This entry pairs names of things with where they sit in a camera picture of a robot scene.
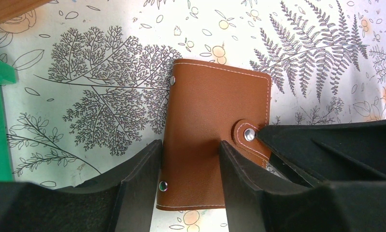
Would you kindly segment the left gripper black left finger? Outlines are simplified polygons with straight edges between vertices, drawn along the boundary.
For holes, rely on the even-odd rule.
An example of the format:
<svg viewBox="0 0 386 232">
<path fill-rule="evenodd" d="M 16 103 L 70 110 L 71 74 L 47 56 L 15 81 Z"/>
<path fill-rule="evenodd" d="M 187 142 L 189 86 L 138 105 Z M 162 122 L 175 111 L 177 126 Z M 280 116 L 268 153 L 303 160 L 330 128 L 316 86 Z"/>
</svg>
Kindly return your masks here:
<svg viewBox="0 0 386 232">
<path fill-rule="evenodd" d="M 0 182 L 0 232 L 147 232 L 162 156 L 154 140 L 75 187 Z"/>
</svg>

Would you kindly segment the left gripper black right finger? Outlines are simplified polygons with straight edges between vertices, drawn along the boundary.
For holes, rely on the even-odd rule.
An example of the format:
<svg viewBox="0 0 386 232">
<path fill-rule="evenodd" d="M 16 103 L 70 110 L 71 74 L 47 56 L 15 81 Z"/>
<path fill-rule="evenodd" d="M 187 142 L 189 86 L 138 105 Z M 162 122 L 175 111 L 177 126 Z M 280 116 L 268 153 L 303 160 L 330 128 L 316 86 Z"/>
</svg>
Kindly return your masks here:
<svg viewBox="0 0 386 232">
<path fill-rule="evenodd" d="M 386 181 L 308 188 L 256 165 L 227 141 L 219 152 L 231 232 L 386 232 Z"/>
</svg>

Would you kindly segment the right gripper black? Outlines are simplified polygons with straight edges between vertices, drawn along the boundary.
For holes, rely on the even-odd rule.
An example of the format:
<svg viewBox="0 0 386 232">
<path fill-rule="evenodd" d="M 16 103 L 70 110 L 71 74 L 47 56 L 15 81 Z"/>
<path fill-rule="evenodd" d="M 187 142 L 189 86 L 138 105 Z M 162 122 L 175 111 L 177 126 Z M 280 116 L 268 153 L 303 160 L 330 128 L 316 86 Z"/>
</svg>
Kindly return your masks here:
<svg viewBox="0 0 386 232">
<path fill-rule="evenodd" d="M 294 183 L 386 181 L 386 120 L 269 125 L 257 138 L 271 150 L 271 165 Z"/>
</svg>

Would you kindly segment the brown leather card holder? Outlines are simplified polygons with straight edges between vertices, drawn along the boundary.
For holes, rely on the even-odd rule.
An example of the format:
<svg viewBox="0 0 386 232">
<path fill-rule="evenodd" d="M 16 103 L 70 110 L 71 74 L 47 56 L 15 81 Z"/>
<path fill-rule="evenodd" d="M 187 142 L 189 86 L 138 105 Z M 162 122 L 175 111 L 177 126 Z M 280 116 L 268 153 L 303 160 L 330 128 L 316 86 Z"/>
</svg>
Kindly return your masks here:
<svg viewBox="0 0 386 232">
<path fill-rule="evenodd" d="M 271 77 L 222 64 L 178 59 L 170 76 L 156 207 L 225 206 L 219 144 L 227 141 L 265 168 L 271 151 L 252 135 L 269 124 Z"/>
</svg>

